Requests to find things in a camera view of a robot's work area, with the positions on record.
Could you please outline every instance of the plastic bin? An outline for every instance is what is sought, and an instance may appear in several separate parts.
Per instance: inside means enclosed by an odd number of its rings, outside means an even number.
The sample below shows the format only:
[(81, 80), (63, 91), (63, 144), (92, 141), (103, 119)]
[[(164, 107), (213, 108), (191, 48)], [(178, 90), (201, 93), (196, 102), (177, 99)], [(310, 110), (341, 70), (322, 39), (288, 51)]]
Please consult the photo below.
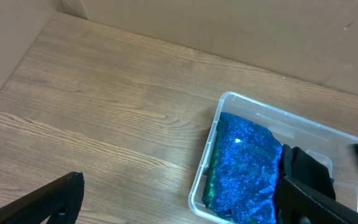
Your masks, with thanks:
[(312, 122), (297, 115), (266, 105), (234, 92), (226, 92), (218, 108), (204, 148), (200, 166), (189, 194), (189, 206), (194, 214), (216, 223), (231, 223), (205, 208), (203, 196), (206, 171), (209, 167), (216, 136), (216, 125), (221, 112), (228, 112), (268, 128), (282, 144), (301, 147), (329, 169), (335, 179), (337, 201), (358, 212), (358, 183), (337, 180), (333, 173), (332, 158), (340, 161), (342, 152), (349, 152), (348, 145), (358, 143), (358, 137)]

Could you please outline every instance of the wooden table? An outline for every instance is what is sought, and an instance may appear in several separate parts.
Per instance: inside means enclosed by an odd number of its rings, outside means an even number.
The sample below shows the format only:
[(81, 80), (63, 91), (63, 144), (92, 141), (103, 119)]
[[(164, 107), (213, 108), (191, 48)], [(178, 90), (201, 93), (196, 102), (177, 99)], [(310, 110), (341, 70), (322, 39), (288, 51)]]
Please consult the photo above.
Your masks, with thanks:
[(57, 13), (0, 92), (0, 207), (74, 170), (78, 223), (207, 222), (187, 198), (228, 90), (358, 136), (358, 96)]

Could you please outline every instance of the cardboard wall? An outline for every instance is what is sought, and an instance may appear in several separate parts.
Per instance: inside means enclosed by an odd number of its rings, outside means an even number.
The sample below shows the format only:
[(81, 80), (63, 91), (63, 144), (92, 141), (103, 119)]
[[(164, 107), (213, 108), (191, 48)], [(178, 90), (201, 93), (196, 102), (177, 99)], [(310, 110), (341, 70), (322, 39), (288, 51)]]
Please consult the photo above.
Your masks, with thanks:
[(0, 89), (56, 11), (59, 0), (0, 0)]
[(62, 0), (85, 18), (358, 95), (358, 0)]

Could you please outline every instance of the table surface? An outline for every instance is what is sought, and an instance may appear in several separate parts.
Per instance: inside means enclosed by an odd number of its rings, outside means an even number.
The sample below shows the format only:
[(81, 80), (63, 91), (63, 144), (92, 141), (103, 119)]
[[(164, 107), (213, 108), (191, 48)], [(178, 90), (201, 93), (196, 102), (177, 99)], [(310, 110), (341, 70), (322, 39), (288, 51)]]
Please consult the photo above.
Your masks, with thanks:
[(0, 92), (0, 207), (78, 171), (78, 223), (207, 223), (187, 200), (229, 90), (358, 136), (358, 96), (56, 13)]

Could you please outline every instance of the blue sparkly fabric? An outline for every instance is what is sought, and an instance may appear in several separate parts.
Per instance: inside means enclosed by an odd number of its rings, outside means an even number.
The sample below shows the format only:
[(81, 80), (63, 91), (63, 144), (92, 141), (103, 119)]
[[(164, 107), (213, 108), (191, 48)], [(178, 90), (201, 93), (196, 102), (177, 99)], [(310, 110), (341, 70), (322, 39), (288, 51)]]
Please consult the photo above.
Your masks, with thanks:
[(221, 113), (203, 194), (206, 208), (237, 223), (276, 223), (281, 154), (282, 145), (267, 128)]

